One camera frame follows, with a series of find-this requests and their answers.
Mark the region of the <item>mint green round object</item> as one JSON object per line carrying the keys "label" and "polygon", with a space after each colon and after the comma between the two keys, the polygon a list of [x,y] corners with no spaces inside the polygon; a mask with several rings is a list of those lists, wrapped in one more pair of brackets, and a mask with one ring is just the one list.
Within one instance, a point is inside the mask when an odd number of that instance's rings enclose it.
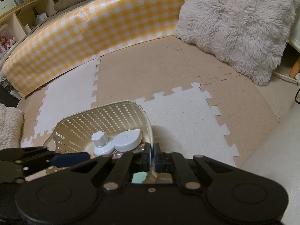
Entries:
{"label": "mint green round object", "polygon": [[147,178],[146,172],[135,173],[132,178],[132,183],[133,184],[143,184],[143,182],[146,180],[146,178]]}

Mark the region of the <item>white teardrop tape measure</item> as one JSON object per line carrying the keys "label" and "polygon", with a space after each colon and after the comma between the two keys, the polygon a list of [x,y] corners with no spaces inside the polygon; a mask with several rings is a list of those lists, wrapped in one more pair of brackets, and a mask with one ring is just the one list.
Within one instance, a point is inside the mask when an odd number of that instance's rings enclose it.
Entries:
{"label": "white teardrop tape measure", "polygon": [[135,149],[142,140],[140,129],[127,130],[115,136],[112,143],[115,149],[119,152],[127,152]]}

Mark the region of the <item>cream plastic lattice basket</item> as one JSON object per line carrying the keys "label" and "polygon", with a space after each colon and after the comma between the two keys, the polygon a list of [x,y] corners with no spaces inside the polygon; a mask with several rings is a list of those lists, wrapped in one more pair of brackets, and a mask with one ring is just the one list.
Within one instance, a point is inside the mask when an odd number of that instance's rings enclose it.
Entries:
{"label": "cream plastic lattice basket", "polygon": [[154,144],[152,126],[142,106],[131,100],[102,105],[62,119],[43,147],[59,153],[87,152],[94,155],[92,135],[98,131],[113,138],[124,131],[140,129],[141,145]]}

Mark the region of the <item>clear plastic bottle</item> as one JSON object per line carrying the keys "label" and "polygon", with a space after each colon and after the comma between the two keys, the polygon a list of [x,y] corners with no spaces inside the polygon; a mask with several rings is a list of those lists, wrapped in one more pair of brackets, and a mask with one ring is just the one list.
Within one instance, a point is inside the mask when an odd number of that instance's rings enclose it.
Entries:
{"label": "clear plastic bottle", "polygon": [[[144,150],[144,144],[140,144],[139,146],[137,146],[135,149],[130,150],[129,152],[132,153],[141,153]],[[111,154],[112,159],[118,159],[121,158],[121,156],[124,154],[125,152],[120,152],[117,150],[114,150]]]}

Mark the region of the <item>white knob cap container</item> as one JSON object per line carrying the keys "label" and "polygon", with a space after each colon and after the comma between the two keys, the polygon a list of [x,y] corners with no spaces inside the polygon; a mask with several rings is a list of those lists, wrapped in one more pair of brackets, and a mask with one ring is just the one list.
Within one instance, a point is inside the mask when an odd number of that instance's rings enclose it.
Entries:
{"label": "white knob cap container", "polygon": [[93,152],[95,156],[110,155],[114,151],[114,145],[107,135],[98,131],[91,137],[94,143]]}

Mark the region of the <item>cream fluffy blanket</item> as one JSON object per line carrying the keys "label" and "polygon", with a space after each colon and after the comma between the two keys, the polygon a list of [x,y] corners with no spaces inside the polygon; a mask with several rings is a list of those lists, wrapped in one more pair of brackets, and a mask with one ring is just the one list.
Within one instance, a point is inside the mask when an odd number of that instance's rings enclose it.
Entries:
{"label": "cream fluffy blanket", "polygon": [[19,148],[24,113],[18,108],[1,104],[0,114],[1,150]]}

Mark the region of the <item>framed baby photo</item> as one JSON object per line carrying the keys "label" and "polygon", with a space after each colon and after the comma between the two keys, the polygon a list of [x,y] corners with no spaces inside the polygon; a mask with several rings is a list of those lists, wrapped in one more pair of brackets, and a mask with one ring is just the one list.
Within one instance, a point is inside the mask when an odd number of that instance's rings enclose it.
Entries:
{"label": "framed baby photo", "polygon": [[10,27],[3,24],[0,29],[1,58],[4,58],[17,42],[18,40]]}

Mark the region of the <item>yellow white checkered bumper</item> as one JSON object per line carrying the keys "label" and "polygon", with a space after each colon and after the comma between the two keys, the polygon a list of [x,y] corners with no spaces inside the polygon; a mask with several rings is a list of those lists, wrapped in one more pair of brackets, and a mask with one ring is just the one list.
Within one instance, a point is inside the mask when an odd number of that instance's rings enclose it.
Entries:
{"label": "yellow white checkered bumper", "polygon": [[1,69],[22,97],[103,55],[171,36],[184,0],[93,0],[39,27]]}

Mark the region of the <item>wooden shelf unit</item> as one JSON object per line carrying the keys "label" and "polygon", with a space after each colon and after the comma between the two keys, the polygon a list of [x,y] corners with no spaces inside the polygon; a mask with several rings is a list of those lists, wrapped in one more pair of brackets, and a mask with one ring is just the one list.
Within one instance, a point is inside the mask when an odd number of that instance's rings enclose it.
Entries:
{"label": "wooden shelf unit", "polygon": [[29,0],[1,15],[1,26],[7,24],[18,42],[1,58],[4,62],[17,45],[28,37],[37,27],[44,23],[49,17],[57,13],[54,5],[59,0]]}

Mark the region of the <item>white fluffy cushion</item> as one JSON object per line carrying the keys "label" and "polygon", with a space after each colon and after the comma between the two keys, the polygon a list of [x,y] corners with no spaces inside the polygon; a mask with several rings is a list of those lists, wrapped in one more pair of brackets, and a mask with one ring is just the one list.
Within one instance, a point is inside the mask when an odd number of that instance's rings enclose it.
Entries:
{"label": "white fluffy cushion", "polygon": [[298,7],[299,0],[184,0],[174,33],[266,86]]}

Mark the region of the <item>wooden furniture leg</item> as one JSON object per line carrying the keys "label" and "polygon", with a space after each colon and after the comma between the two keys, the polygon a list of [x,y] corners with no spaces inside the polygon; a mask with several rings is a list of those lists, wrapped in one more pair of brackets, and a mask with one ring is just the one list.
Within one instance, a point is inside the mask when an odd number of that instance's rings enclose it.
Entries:
{"label": "wooden furniture leg", "polygon": [[299,71],[300,71],[300,56],[298,57],[298,59],[294,63],[292,69],[290,70],[289,77],[290,78],[295,78],[296,75],[299,73]]}

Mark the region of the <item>white furniture panel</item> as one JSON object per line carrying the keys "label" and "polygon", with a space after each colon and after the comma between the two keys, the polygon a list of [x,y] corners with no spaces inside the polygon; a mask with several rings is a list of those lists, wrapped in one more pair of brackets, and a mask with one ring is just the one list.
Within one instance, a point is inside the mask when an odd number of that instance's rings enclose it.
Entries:
{"label": "white furniture panel", "polygon": [[300,53],[300,43],[297,39],[293,36],[289,37],[289,44],[298,52]]}

